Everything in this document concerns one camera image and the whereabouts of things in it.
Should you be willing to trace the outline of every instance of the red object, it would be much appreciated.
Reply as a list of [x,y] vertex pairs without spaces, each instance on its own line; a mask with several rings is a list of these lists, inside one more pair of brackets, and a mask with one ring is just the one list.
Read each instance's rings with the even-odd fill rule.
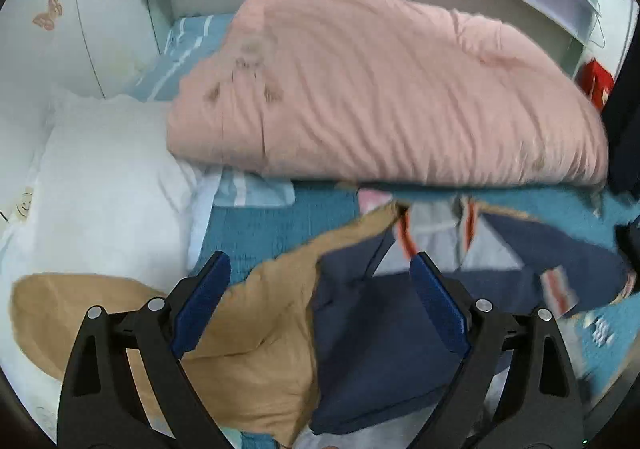
[[580,87],[598,111],[602,111],[607,104],[614,84],[613,76],[595,59],[584,65],[580,76]]

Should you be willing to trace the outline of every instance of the folded blanket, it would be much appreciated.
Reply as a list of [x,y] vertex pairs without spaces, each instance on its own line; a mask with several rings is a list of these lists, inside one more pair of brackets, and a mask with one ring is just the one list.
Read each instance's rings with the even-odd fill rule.
[[180,82],[176,155],[266,176],[598,184],[600,116],[530,39],[407,0],[246,0]]

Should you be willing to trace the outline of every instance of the white wall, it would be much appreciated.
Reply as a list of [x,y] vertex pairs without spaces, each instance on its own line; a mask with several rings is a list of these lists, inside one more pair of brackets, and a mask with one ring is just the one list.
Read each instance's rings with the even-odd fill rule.
[[595,57],[611,75],[616,77],[636,27],[638,4],[635,0],[598,0],[598,2],[602,33],[600,26],[596,23],[585,59],[589,61]]
[[78,0],[78,12],[106,98],[122,93],[158,58],[146,0]]
[[0,209],[11,213],[41,136],[40,122],[57,83],[79,95],[100,95],[76,0],[59,0],[62,16],[47,31],[33,23],[48,0],[6,0],[0,10]]

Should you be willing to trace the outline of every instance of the navy blue clothing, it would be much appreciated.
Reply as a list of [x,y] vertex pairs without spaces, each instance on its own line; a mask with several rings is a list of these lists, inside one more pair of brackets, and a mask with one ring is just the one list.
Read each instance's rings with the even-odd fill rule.
[[[312,304],[321,394],[310,423],[316,434],[346,434],[432,405],[460,363],[442,344],[408,272],[372,277],[371,260],[386,252],[389,237],[320,260]],[[529,269],[445,275],[505,311],[528,313],[542,302]],[[508,363],[505,357],[496,372]]]
[[[626,283],[617,254],[543,223],[482,217],[522,260],[521,269],[456,270],[475,299],[528,314],[544,303],[540,274],[562,266],[579,301],[572,312],[605,305]],[[320,402],[310,428],[347,434],[438,402],[460,358],[441,342],[408,272],[373,276],[394,242],[391,229],[319,261],[312,301]],[[507,367],[501,359],[496,373]]]
[[536,274],[562,266],[579,298],[572,314],[609,304],[625,286],[631,269],[616,252],[574,239],[546,223],[499,214],[482,217]]

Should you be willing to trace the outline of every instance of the blue gripper pad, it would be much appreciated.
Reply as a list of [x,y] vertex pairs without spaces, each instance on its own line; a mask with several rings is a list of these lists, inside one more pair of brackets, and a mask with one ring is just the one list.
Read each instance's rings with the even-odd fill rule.
[[204,328],[229,285],[230,277],[229,257],[226,254],[220,254],[175,317],[171,351],[176,359],[181,359],[186,352],[194,350],[198,345]]
[[471,349],[471,344],[466,337],[468,333],[466,318],[444,288],[434,269],[418,254],[411,260],[409,275],[431,323],[447,350],[465,358]]

